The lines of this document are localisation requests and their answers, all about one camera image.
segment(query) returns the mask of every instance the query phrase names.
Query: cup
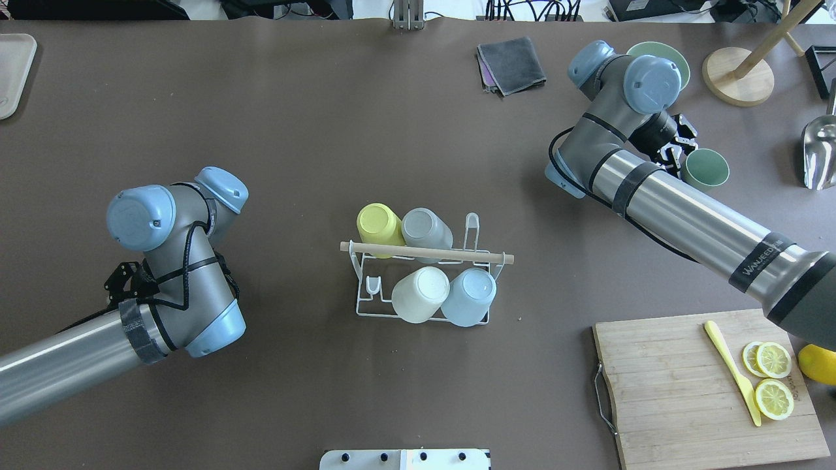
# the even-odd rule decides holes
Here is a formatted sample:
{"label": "cup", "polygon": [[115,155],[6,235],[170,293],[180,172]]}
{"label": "cup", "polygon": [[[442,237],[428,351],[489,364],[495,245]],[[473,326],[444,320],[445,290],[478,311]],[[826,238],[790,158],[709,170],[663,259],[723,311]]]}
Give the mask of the cup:
{"label": "cup", "polygon": [[[400,234],[400,219],[386,205],[373,202],[357,214],[357,231],[363,243],[379,245],[406,245]],[[377,258],[392,258],[390,254],[375,254]]]}
{"label": "cup", "polygon": [[395,284],[392,308],[410,323],[423,323],[441,307],[449,293],[447,275],[439,268],[425,266]]}
{"label": "cup", "polygon": [[[400,226],[400,232],[408,247],[453,248],[453,232],[430,209],[418,207],[407,212]],[[422,263],[438,263],[438,258],[416,258]]]}
{"label": "cup", "polygon": [[685,57],[683,57],[678,50],[673,49],[665,43],[657,43],[656,41],[638,43],[632,48],[627,49],[627,55],[632,55],[634,57],[639,57],[640,55],[654,55],[673,62],[674,65],[676,65],[676,68],[679,69],[680,78],[682,79],[680,91],[685,89],[685,85],[687,85],[688,80],[691,79],[691,67],[688,67],[688,62],[685,60]]}
{"label": "cup", "polygon": [[484,269],[470,268],[453,279],[441,312],[455,325],[473,326],[485,318],[496,294],[493,276]]}
{"label": "cup", "polygon": [[682,179],[696,189],[708,192],[729,179],[729,164],[711,149],[697,149],[685,158]]}

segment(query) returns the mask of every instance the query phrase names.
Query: lemon slice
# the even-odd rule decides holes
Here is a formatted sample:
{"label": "lemon slice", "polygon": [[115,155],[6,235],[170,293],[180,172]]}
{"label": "lemon slice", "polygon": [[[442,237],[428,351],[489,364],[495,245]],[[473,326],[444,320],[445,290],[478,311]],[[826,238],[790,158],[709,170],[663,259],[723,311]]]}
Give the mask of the lemon slice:
{"label": "lemon slice", "polygon": [[793,393],[781,381],[765,379],[757,384],[755,403],[767,418],[781,421],[793,414]]}
{"label": "lemon slice", "polygon": [[757,347],[755,362],[761,372],[773,379],[786,377],[793,368],[787,350],[780,344],[771,341]]}
{"label": "lemon slice", "polygon": [[767,378],[767,375],[761,372],[761,368],[757,366],[757,347],[762,345],[760,341],[753,341],[743,348],[743,365],[746,370],[753,373],[754,376]]}

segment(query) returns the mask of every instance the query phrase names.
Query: dish rack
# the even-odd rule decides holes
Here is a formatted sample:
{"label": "dish rack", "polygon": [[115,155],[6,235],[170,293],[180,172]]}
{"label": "dish rack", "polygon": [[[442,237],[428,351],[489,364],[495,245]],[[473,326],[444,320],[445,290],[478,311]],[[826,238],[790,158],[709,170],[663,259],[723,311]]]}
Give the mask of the dish rack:
{"label": "dish rack", "polygon": [[[472,248],[468,248],[467,244],[473,236]],[[379,245],[373,243],[356,243],[354,240],[348,242],[340,242],[339,249],[343,252],[348,252],[351,265],[354,267],[354,272],[357,274],[357,300],[354,305],[354,312],[361,317],[378,317],[378,318],[398,318],[394,309],[391,307],[392,299],[386,298],[384,293],[384,276],[382,274],[373,275],[367,274],[369,264],[371,263],[388,263],[391,260],[400,260],[410,262],[420,266],[434,266],[437,265],[442,270],[453,271],[455,267],[461,267],[459,271],[464,271],[467,268],[480,268],[488,271],[494,280],[499,279],[499,274],[506,264],[514,264],[514,255],[502,253],[491,253],[487,250],[481,250],[479,246],[479,216],[475,212],[470,212],[465,216],[465,237],[461,248],[452,248],[449,250],[440,250],[433,248],[417,248],[417,247],[403,247],[394,245]],[[378,258],[372,253],[377,253],[383,256],[391,256],[391,258]],[[423,263],[417,261],[416,258],[435,258],[440,259],[434,263]],[[382,304],[389,311],[370,311],[368,307],[374,303]],[[491,310],[489,309],[485,317],[478,324],[487,324],[491,318]],[[430,321],[445,321],[450,323],[450,320],[439,315],[436,312]]]}

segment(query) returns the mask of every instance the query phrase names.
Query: wooden pole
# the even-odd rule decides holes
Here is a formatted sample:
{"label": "wooden pole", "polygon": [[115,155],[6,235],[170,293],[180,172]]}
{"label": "wooden pole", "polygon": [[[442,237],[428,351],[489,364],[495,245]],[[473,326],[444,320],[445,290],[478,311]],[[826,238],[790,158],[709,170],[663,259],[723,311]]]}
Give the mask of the wooden pole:
{"label": "wooden pole", "polygon": [[[339,243],[339,251],[349,251],[348,242]],[[478,263],[514,264],[514,255],[505,253],[479,253],[462,250],[436,250],[433,248],[398,247],[374,243],[354,243],[355,253],[377,253],[412,258],[440,258],[455,261],[476,261]]]}
{"label": "wooden pole", "polygon": [[791,29],[801,23],[801,20],[804,19],[808,13],[812,12],[813,9],[818,6],[819,2],[821,2],[821,0],[802,0],[798,5],[796,5],[787,17],[781,21],[781,24],[777,25],[769,33],[761,45],[757,46],[757,49],[753,50],[752,53],[749,54],[748,57],[746,57],[734,70],[734,72],[732,72],[734,78],[742,79],[746,76],[746,74],[751,72],[755,65],[762,61],[763,58],[769,54],[769,51],[775,47],[775,44],[777,44],[778,41],[784,37],[784,34],[789,33]]}
{"label": "wooden pole", "polygon": [[[784,0],[783,8],[781,11],[781,21],[783,21],[783,19],[786,18],[789,14],[790,3],[792,3],[791,0]],[[784,34],[784,39],[787,40],[787,44],[789,44],[789,47],[793,48],[795,54],[798,57],[804,57],[804,49],[801,49],[801,46],[798,45],[798,42],[795,40],[795,38],[790,36],[789,33],[786,33]]]}

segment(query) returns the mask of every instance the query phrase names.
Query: yellow plastic knife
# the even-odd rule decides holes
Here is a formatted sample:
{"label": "yellow plastic knife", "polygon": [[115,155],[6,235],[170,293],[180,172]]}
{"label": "yellow plastic knife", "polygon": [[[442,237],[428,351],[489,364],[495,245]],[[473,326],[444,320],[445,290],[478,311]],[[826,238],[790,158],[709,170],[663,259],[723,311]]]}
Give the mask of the yellow plastic knife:
{"label": "yellow plastic knife", "polygon": [[731,375],[734,377],[734,381],[737,383],[737,388],[739,388],[740,392],[743,394],[743,400],[746,402],[746,407],[749,408],[749,414],[752,415],[752,421],[755,423],[755,426],[761,426],[761,411],[755,404],[755,389],[752,388],[752,383],[737,369],[737,364],[735,364],[732,359],[732,353],[729,352],[726,339],[723,338],[723,333],[720,332],[720,328],[717,326],[717,323],[714,323],[713,320],[708,320],[706,321],[705,327],[708,337],[711,338],[711,342],[714,343],[714,347],[717,348],[717,351],[720,353],[723,361],[726,362],[726,365],[731,371]]}

